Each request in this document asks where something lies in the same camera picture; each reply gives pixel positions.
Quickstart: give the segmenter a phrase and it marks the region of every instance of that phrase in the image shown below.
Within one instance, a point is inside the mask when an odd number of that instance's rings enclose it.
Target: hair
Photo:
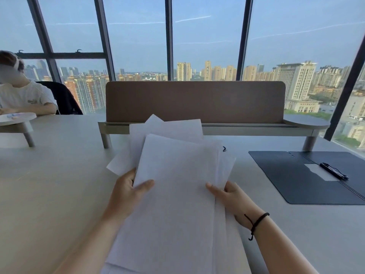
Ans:
[[[19,57],[15,57],[16,55],[13,55],[11,52],[9,51],[0,51],[0,64],[3,65],[8,65],[11,67],[14,67],[15,63],[16,63],[16,59],[19,59],[19,66],[18,66],[18,71],[19,72],[23,72],[24,71],[24,62],[22,61],[22,59],[20,59]]]

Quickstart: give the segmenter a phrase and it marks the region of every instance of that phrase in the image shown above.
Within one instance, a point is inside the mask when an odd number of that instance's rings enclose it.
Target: desk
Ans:
[[[31,121],[34,148],[0,149],[0,273],[50,274],[102,214],[116,176],[106,169],[127,135],[100,140],[98,115]],[[365,206],[290,205],[248,151],[300,151],[304,137],[211,136],[237,157],[237,182],[321,274],[363,273]],[[317,151],[343,151],[322,138]],[[252,273],[267,273],[255,241],[241,229]]]

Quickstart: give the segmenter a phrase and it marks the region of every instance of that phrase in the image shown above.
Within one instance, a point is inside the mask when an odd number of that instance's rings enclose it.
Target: white t-shirt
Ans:
[[[11,84],[0,84],[0,108],[20,108],[46,103],[57,106],[52,91],[41,84],[31,81],[20,88],[13,87]]]

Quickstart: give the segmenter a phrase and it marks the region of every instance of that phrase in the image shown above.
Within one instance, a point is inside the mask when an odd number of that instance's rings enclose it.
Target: black chair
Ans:
[[[37,83],[48,87],[52,91],[58,105],[56,114],[83,114],[72,93],[64,84],[48,81],[39,81]]]

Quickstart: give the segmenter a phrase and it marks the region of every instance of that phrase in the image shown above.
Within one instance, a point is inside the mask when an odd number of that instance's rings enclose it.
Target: desk leg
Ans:
[[[303,149],[304,152],[309,152],[313,150],[314,144],[316,143],[317,137],[307,137],[305,139]]]
[[[112,142],[110,140],[110,134],[100,134],[102,136],[104,149],[109,149],[112,147]]]
[[[33,141],[32,136],[30,135],[30,133],[23,133],[23,134],[24,134],[25,139],[28,142],[28,146],[29,147],[34,147],[34,141]]]

